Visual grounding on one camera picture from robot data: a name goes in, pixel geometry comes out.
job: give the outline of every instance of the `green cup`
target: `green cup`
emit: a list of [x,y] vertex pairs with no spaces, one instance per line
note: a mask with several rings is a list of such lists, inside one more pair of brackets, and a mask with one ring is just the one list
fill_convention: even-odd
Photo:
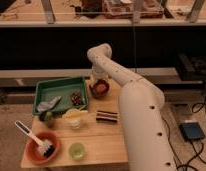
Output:
[[82,143],[76,142],[69,147],[69,155],[74,160],[81,160],[84,157],[85,149]]

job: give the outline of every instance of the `red object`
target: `red object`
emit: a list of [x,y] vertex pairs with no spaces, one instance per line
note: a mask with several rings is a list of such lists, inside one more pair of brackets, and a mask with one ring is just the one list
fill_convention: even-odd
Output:
[[38,152],[38,144],[34,140],[30,139],[26,144],[26,157],[34,164],[45,164],[49,162],[51,159],[53,159],[59,152],[60,140],[53,132],[50,131],[38,133],[36,136],[41,140],[48,139],[49,141],[51,141],[55,150],[51,156],[46,158]]

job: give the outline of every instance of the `food item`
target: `food item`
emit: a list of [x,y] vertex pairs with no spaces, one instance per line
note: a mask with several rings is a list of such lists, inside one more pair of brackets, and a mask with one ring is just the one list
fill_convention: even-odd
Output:
[[82,96],[81,96],[81,92],[73,92],[70,95],[70,99],[71,99],[71,102],[73,103],[73,105],[75,105],[75,106],[84,104]]
[[54,116],[51,111],[42,112],[39,115],[39,120],[46,124],[47,127],[52,127],[54,124]]
[[109,90],[109,84],[104,79],[98,79],[93,86],[89,86],[90,91],[95,98],[100,98],[105,96]]

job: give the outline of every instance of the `white object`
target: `white object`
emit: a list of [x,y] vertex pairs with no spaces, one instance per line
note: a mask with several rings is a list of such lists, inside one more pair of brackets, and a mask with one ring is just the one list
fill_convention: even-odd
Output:
[[29,128],[27,128],[22,122],[16,121],[15,125],[27,136],[32,138],[37,144],[38,144],[38,152],[44,156],[44,157],[49,157],[51,155],[51,152],[53,150],[51,148],[54,148],[52,146],[52,143],[49,140],[40,140]]
[[123,4],[132,4],[131,0],[120,0]]
[[83,125],[83,121],[80,117],[75,117],[75,118],[71,118],[71,119],[66,119],[68,126],[71,129],[80,129]]
[[89,60],[122,86],[120,116],[131,171],[175,171],[174,155],[165,133],[160,109],[164,94],[141,75],[107,57],[111,47],[102,44],[88,50]]

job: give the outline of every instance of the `small cup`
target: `small cup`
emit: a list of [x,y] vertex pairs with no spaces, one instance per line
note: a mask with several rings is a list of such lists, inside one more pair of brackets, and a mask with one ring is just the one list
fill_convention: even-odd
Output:
[[80,117],[67,119],[67,123],[71,129],[80,129],[83,126],[83,121]]
[[81,160],[85,154],[85,148],[82,143],[73,143],[68,150],[69,155],[74,160]]

